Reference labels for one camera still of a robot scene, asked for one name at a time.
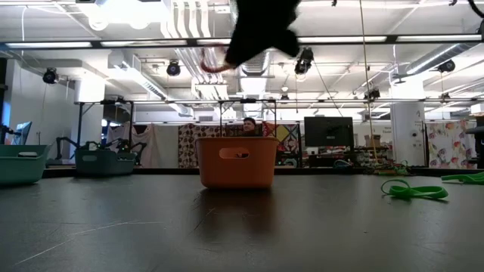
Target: green cord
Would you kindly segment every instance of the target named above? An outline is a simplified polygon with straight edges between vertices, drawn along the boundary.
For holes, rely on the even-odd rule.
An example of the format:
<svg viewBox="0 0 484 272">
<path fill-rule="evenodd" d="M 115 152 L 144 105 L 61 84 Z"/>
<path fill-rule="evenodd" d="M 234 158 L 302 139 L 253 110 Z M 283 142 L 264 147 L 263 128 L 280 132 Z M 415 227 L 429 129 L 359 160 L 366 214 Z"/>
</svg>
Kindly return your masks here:
<svg viewBox="0 0 484 272">
<path fill-rule="evenodd" d="M 484 185 L 484 172 L 472 175 L 447 175 L 441 177 L 443 181 L 458 180 L 462 184 L 481 184 Z"/>
<path fill-rule="evenodd" d="M 406 187 L 393 185 L 388 191 L 385 191 L 383 187 L 389 182 L 399 182 L 406 185 Z M 391 179 L 381 184 L 380 190 L 386 195 L 408 199 L 412 197 L 428 197 L 431 199 L 441 199 L 448 196 L 444 187 L 440 186 L 422 186 L 422 187 L 410 187 L 407 181 L 401 179 Z"/>
</svg>

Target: security camera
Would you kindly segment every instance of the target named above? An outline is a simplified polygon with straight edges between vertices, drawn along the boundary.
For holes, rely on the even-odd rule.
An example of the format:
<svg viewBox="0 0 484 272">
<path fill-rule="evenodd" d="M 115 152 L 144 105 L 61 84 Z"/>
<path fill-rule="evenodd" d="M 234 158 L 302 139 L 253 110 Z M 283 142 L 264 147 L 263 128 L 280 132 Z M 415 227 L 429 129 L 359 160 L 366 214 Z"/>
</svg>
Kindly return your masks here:
<svg viewBox="0 0 484 272">
<path fill-rule="evenodd" d="M 56 84 L 59 82 L 59 75 L 56 73 L 55 68 L 47 68 L 42 80 L 47 84 Z"/>
<path fill-rule="evenodd" d="M 309 68 L 311 68 L 311 62 L 314 60 L 314 54 L 312 53 L 311 48 L 304 48 L 299 56 L 299 59 L 296 62 L 296 66 L 294 67 L 294 72 L 297 75 L 304 75 L 308 72 Z"/>
<path fill-rule="evenodd" d="M 452 72 L 455 69 L 455 63 L 452 60 L 448 60 L 440 65 L 437 66 L 437 71 L 443 72 Z"/>
<path fill-rule="evenodd" d="M 180 74 L 180 66 L 177 60 L 171 60 L 169 62 L 168 68 L 166 68 L 166 73 L 168 76 L 177 76 Z"/>
</svg>

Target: basket handle hole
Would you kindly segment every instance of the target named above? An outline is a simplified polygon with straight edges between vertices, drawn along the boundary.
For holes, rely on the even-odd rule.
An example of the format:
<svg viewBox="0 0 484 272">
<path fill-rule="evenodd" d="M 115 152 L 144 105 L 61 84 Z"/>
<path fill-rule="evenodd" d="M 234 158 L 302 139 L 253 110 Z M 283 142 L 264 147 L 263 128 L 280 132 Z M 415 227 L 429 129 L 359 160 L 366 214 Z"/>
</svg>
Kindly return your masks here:
<svg viewBox="0 0 484 272">
<path fill-rule="evenodd" d="M 226 147 L 219 151 L 222 159 L 247 159 L 250 152 L 245 147 Z"/>
<path fill-rule="evenodd" d="M 17 155 L 18 158 L 36 158 L 38 156 L 37 152 L 20 152 Z"/>
</svg>

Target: black cloth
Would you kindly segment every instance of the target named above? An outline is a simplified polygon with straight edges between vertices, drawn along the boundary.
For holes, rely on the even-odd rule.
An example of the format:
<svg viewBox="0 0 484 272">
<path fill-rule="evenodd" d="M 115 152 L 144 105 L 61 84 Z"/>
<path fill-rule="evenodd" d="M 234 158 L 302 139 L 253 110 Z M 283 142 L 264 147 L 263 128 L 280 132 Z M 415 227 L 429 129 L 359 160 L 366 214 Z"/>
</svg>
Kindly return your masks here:
<svg viewBox="0 0 484 272">
<path fill-rule="evenodd" d="M 275 47 L 297 56 L 299 43 L 289 25 L 300 0 L 237 0 L 238 17 L 225 62 L 235 67 Z"/>
</svg>

